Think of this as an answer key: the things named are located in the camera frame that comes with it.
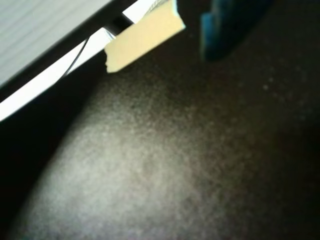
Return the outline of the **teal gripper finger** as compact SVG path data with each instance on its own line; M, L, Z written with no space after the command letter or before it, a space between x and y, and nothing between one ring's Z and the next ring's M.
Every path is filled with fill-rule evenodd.
M263 18L270 0L212 0L200 18L200 54L208 62L229 55Z

